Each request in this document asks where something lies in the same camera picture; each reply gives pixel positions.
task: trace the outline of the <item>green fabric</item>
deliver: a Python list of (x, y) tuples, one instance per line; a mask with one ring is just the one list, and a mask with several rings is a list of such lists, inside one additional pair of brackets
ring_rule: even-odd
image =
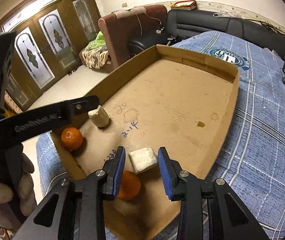
[(86, 50), (96, 49), (105, 45), (106, 42), (102, 32), (98, 32), (96, 39), (89, 42), (89, 44), (86, 46)]

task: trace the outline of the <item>floor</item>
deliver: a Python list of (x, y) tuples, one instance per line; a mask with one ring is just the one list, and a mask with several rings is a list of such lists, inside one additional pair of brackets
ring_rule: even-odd
[[(82, 65), (72, 75), (63, 77), (49, 88), (29, 109), (31, 110), (59, 101), (82, 97), (108, 76), (109, 73), (109, 69), (93, 70)], [(31, 174), (31, 176), (34, 181), (36, 200), (37, 203), (40, 203), (43, 197), (40, 189), (39, 169), (36, 156), (36, 143), (38, 138), (39, 136), (36, 136), (23, 142), (23, 146), (24, 153), (35, 166), (35, 172)]]

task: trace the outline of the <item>bed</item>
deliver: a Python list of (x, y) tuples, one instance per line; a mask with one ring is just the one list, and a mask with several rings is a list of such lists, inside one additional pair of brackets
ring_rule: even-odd
[[(201, 33), (174, 47), (218, 57), (241, 70), (233, 120), (207, 178), (224, 178), (267, 235), (281, 239), (285, 235), (285, 85), (280, 70), (283, 60), (275, 52), (218, 31)], [(40, 136), (36, 149), (45, 195), (67, 174), (49, 133)], [(204, 239), (208, 239), (205, 202), (203, 208)], [(176, 239), (177, 228), (175, 219), (155, 239)], [(108, 240), (116, 239), (107, 229), (106, 232)]]

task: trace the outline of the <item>orange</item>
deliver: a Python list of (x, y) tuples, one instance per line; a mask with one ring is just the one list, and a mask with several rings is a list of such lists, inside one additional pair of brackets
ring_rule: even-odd
[(131, 200), (138, 195), (140, 187), (141, 183), (138, 176), (131, 171), (124, 170), (117, 198), (124, 201)]
[(74, 151), (78, 149), (83, 142), (81, 132), (75, 127), (68, 127), (61, 134), (61, 144), (67, 150)]

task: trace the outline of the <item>brown sofa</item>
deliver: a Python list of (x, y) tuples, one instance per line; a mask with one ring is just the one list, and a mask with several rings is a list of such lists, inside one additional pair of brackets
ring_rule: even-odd
[[(164, 23), (167, 18), (167, 9), (163, 5), (144, 6), (146, 13), (153, 18), (158, 18)], [(142, 32), (155, 30), (159, 21), (149, 18), (145, 13), (137, 12)], [(126, 62), (130, 53), (127, 45), (129, 38), (141, 33), (140, 24), (136, 14), (121, 16), (118, 12), (111, 13), (99, 19), (98, 25), (103, 33), (107, 49), (111, 58), (113, 69)]]

